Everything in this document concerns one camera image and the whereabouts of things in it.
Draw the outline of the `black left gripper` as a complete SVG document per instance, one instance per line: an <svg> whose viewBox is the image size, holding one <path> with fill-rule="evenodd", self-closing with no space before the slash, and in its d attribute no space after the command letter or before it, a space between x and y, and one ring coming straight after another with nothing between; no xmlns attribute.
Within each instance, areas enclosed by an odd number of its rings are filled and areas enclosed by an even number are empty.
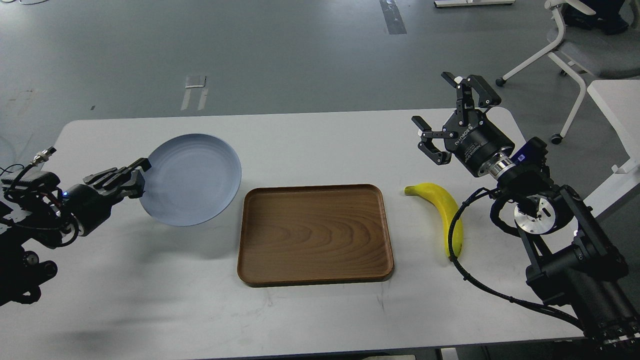
<svg viewBox="0 0 640 360"><path fill-rule="evenodd" d="M64 208L76 219L80 237L86 237L110 218L115 201L141 198L146 186L143 173L151 167L148 158L140 157L128 166L112 167L83 177L85 185L76 184L67 189Z"/></svg>

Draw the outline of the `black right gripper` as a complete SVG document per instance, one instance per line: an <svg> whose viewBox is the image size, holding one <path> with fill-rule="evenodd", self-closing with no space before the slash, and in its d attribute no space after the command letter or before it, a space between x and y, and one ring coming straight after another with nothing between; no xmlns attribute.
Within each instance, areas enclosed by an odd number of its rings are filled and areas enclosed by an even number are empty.
<svg viewBox="0 0 640 360"><path fill-rule="evenodd" d="M443 126L446 131L433 131L421 116L412 116L412 122L420 131L418 148L437 166L449 164L452 153L473 177L482 177L489 168L486 163L494 155L511 155L515 149L515 143L489 121L484 112L477 110L488 112L500 105L502 98L483 76L461 77L443 71L441 77L455 88L455 112ZM439 150L434 139L444 139L447 151Z"/></svg>

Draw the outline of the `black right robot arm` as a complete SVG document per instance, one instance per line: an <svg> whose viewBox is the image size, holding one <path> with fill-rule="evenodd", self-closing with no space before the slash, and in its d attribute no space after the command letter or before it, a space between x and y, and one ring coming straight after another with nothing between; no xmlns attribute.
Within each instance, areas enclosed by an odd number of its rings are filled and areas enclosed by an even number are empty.
<svg viewBox="0 0 640 360"><path fill-rule="evenodd" d="M531 137L515 150L514 142L488 119L487 112L502 100L482 76L444 71L442 78L455 88L455 110L440 131L412 116L420 131L418 148L438 166L456 157L473 177L489 174L496 180L495 189L481 187L461 205L436 184L405 188L405 194L427 199L439 211L446 257L478 289L579 328L596 358L637 360L639 312L618 284L629 268L592 208L572 187L553 182L546 142ZM484 197L493 200L490 221L521 239L530 260L526 284L541 303L493 290L462 267L462 212Z"/></svg>

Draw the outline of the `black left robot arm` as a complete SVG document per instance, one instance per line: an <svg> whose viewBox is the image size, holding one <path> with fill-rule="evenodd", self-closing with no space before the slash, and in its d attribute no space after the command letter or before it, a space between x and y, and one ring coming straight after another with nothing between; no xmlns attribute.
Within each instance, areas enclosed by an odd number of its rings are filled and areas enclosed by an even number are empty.
<svg viewBox="0 0 640 360"><path fill-rule="evenodd" d="M1 178L2 305L36 303L41 285L58 273L54 261L41 260L36 252L25 249L27 241L35 240L48 249L69 246L105 223L116 204L144 194L144 172L151 168L146 157L88 175L82 183L62 190L55 173L37 169L55 151L50 146L17 174Z"/></svg>

